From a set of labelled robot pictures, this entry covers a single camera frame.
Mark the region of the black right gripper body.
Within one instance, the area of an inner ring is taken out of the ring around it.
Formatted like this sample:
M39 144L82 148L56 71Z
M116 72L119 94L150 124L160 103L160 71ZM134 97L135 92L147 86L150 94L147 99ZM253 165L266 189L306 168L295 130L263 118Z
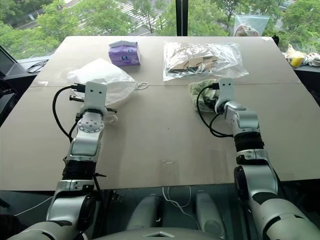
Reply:
M204 91L203 93L201 93L201 111L214 112L217 100L217 91Z

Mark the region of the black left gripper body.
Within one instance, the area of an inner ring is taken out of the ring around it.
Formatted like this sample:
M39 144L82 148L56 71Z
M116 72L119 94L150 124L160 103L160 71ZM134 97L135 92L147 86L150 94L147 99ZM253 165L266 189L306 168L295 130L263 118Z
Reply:
M69 100L70 101L75 101L75 102L80 102L80 103L83 103L85 101L85 98L84 97L79 97L79 96L76 96L76 95L70 95L69 96ZM109 108L109 107L106 107L106 110L108 112L117 112L118 110L115 109L115 108Z

